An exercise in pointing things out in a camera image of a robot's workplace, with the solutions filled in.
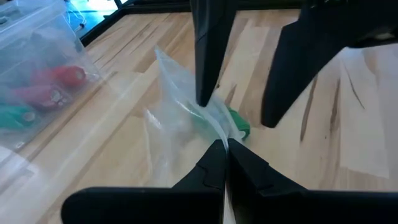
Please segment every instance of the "wood grain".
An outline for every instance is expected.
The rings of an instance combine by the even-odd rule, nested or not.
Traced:
[[[245,145],[304,187],[397,190],[397,46],[344,49],[275,129],[261,125],[280,31],[298,14],[238,12],[216,94],[250,122]],[[60,207],[77,190],[154,184],[143,112],[162,97],[154,48],[194,71],[193,38],[189,13],[130,15],[87,46],[101,81],[20,152],[0,148],[0,223],[61,223]],[[165,185],[185,175],[206,144],[187,144]]]

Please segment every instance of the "plastic bag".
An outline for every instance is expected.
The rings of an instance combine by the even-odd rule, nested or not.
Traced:
[[[184,177],[217,139],[240,141],[225,104],[212,96],[202,108],[195,101],[195,77],[159,48],[161,100],[146,109],[145,127],[152,175],[148,185],[171,187]]]
[[[100,79],[65,12],[59,0],[0,5],[1,147],[21,150]]]

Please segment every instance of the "green toy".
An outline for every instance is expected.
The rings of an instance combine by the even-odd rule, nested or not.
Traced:
[[[246,138],[248,138],[248,136],[250,135],[250,124],[245,119],[243,119],[238,112],[232,110],[230,107],[227,108],[233,121],[236,124],[236,127],[238,128],[239,133],[241,134],[241,139],[243,141],[246,140]],[[197,111],[193,107],[190,107],[190,111],[192,111],[193,114],[197,114]],[[194,120],[193,123],[195,125],[195,128],[197,128],[198,130],[202,130],[201,133],[203,137],[211,139],[212,136],[217,135],[216,131],[213,130],[213,128],[208,127],[209,124],[203,118],[195,115],[193,115],[192,118]]]
[[[1,129],[20,131],[31,127],[36,121],[36,112],[27,106],[0,106]]]

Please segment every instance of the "red object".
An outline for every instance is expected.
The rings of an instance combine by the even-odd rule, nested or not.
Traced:
[[[31,86],[11,90],[11,96],[7,98],[9,103],[24,103],[40,108],[59,108],[70,101],[70,97],[64,94],[57,86]]]
[[[77,66],[61,66],[39,72],[32,79],[32,83],[35,85],[60,83],[65,87],[78,87],[86,82],[86,73],[84,69]]]

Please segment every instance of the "plastic storage container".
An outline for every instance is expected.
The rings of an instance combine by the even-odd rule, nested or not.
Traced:
[[[19,149],[70,105],[98,71],[61,0],[0,6],[0,145]]]

